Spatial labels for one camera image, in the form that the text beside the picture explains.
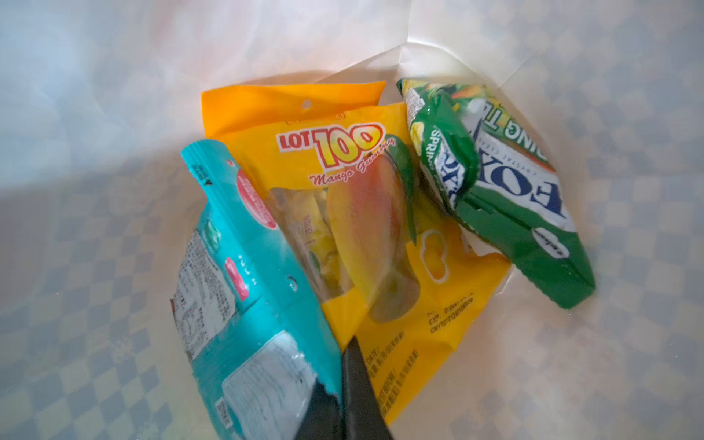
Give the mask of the teal snack bag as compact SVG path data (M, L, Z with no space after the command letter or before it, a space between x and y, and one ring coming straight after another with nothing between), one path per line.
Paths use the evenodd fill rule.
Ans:
M181 154L207 203L170 301L221 439L294 439L316 381L342 412L341 351L304 270L225 144Z

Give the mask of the green snack bag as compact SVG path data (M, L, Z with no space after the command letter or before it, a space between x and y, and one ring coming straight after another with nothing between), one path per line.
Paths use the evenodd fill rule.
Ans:
M445 210L571 309L596 281L555 168L484 84L403 78L412 143Z

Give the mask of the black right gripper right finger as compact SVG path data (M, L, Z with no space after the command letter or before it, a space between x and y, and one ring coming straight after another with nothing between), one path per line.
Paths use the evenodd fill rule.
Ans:
M358 340L353 337L342 354L344 438L393 440L367 372Z

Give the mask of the yellow mango gummy bag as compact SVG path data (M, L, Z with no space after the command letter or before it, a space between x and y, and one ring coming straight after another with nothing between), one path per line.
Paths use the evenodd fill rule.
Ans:
M404 104L383 82L233 85L202 94L283 230L341 348L356 341L386 422L458 348L510 264L477 254L419 187Z

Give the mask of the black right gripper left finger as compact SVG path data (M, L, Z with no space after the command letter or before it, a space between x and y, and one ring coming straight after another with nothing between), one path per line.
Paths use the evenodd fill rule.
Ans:
M295 440L343 440L342 412L337 396L329 394L320 381L315 382L311 399Z

